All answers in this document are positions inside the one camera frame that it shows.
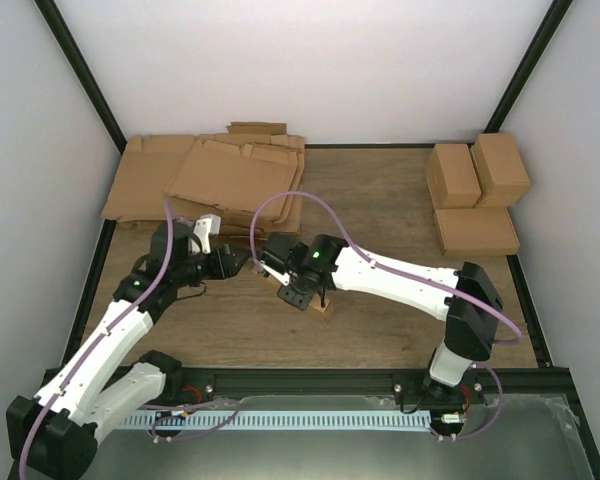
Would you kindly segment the brown cardboard box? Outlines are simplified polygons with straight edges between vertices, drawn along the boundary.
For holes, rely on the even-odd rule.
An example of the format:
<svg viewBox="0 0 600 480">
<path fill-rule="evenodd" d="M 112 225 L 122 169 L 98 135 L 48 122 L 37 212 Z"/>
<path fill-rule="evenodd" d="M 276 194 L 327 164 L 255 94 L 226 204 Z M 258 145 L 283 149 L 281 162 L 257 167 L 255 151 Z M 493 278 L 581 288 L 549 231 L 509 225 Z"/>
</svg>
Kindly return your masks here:
<svg viewBox="0 0 600 480">
<path fill-rule="evenodd" d="M 276 278 L 274 278 L 268 273 L 261 273 L 259 269 L 255 266 L 251 267 L 251 273 L 257 278 L 257 283 L 260 287 L 264 288 L 279 303 L 282 303 L 285 306 L 289 307 L 289 304 L 287 304 L 284 300 L 278 297 L 278 290 L 280 289 L 282 284 Z M 334 308 L 332 306 L 331 298 L 328 295 L 326 295 L 325 299 L 321 300 L 320 295 L 316 294 L 310 301 L 307 308 L 303 310 L 303 313 L 305 315 L 314 316 L 320 321 L 327 322 L 330 319 L 333 311 Z"/>
</svg>

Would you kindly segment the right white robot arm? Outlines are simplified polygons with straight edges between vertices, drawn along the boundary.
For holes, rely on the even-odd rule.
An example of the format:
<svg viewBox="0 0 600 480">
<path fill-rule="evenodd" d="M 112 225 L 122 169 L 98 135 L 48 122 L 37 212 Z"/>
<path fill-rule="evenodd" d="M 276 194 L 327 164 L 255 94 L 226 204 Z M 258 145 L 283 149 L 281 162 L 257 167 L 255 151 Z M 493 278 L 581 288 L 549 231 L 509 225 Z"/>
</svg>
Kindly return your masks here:
<svg viewBox="0 0 600 480">
<path fill-rule="evenodd" d="M 256 254 L 259 266 L 280 282 L 278 297 L 305 310 L 329 291 L 385 298 L 424 312 L 445 324 L 424 378 L 427 396 L 452 399 L 466 371 L 491 357 L 503 302 L 484 269 L 434 268 L 376 255 L 346 240 L 321 234 L 306 245 L 273 234 Z"/>
</svg>

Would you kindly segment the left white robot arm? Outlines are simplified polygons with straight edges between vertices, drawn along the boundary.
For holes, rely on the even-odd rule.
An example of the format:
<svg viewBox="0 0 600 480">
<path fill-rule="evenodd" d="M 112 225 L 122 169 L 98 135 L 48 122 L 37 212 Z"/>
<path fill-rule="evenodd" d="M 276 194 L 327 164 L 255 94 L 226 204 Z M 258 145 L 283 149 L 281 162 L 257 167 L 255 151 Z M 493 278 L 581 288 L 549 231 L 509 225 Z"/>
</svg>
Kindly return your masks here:
<svg viewBox="0 0 600 480">
<path fill-rule="evenodd" d="M 184 392 L 180 361 L 149 351 L 118 381 L 112 375 L 178 301 L 180 289 L 236 276 L 243 266 L 229 245 L 214 247 L 221 220 L 158 226 L 147 254 L 136 260 L 113 294 L 96 329 L 69 362 L 32 398 L 16 397 L 6 411 L 11 455 L 18 475 L 34 469 L 52 479 L 78 479 L 98 446 L 124 419 L 158 400 L 176 402 Z"/>
</svg>

